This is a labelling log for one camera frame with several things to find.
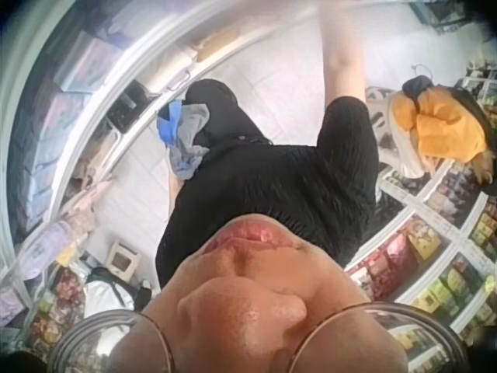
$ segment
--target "black shirt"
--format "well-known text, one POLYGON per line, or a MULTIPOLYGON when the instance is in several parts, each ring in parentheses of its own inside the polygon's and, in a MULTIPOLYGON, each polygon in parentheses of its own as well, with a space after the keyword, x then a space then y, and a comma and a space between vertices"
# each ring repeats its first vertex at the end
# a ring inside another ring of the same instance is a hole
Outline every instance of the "black shirt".
POLYGON ((217 152, 176 199, 156 257, 161 286, 219 228, 251 213, 276 219, 344 267, 373 216, 377 174, 369 113, 353 97, 327 107, 317 146, 245 142, 217 152))

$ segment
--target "orange jacket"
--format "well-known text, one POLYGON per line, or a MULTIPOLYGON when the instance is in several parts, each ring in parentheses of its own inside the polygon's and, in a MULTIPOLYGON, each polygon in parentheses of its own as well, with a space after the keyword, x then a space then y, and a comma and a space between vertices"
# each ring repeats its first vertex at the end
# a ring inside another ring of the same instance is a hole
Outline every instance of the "orange jacket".
POLYGON ((414 102, 403 92, 395 94, 394 118, 405 131, 416 129, 419 153, 467 163, 487 149, 485 133, 479 122, 443 87, 432 87, 414 102))

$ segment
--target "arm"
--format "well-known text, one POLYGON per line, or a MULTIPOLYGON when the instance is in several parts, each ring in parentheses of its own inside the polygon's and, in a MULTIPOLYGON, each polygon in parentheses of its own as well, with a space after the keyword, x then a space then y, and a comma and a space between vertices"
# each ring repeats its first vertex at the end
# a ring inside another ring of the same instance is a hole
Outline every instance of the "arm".
POLYGON ((319 9, 325 77, 325 106, 342 96, 365 102, 363 51, 347 11, 335 0, 319 9))

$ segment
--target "glasses frame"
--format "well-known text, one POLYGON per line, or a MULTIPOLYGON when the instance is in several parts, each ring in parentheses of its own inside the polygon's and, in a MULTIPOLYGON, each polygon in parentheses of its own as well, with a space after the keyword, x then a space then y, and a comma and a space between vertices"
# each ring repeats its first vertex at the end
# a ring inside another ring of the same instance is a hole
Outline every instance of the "glasses frame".
MULTIPOLYGON (((441 322, 438 322, 433 318, 432 315, 424 312, 423 310, 416 309, 410 305, 388 302, 361 303, 358 305, 346 307, 340 311, 328 315, 302 339, 294 354, 292 355, 292 358, 289 360, 285 372, 292 373, 297 364, 298 358, 304 351, 305 347, 311 342, 312 337, 319 333, 321 329, 327 326, 333 319, 336 319, 337 316, 356 310, 390 312, 412 319, 413 322, 421 324, 423 327, 428 329, 431 334, 436 336, 440 344, 443 345, 445 351, 450 355, 450 358, 453 361, 457 361, 459 363, 459 365, 457 366, 458 372, 471 372, 469 361, 467 359, 466 349, 462 345, 459 336, 450 327, 445 326, 441 322)), ((154 326, 167 357, 168 371, 170 371, 171 373, 177 373, 171 348, 168 344, 167 338, 159 329, 158 325, 146 315, 128 310, 111 310, 101 312, 87 318, 86 320, 81 321, 79 324, 73 327, 61 338, 61 340, 59 340, 59 342, 57 342, 54 350, 50 354, 47 364, 47 371, 49 373, 64 371, 67 366, 67 361, 71 356, 74 348, 78 346, 84 339, 84 337, 81 337, 81 335, 87 335, 92 331, 97 332, 103 327, 122 326, 123 321, 129 320, 130 318, 136 318, 137 315, 143 320, 147 320, 154 326)))

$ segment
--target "pink package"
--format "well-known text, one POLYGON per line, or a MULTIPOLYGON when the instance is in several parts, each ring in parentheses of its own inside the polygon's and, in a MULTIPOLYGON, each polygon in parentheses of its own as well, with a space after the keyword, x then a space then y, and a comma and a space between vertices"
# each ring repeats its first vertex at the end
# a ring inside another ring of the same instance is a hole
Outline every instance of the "pink package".
POLYGON ((89 101, 89 95, 66 93, 48 76, 36 94, 31 117, 38 140, 67 134, 89 101))

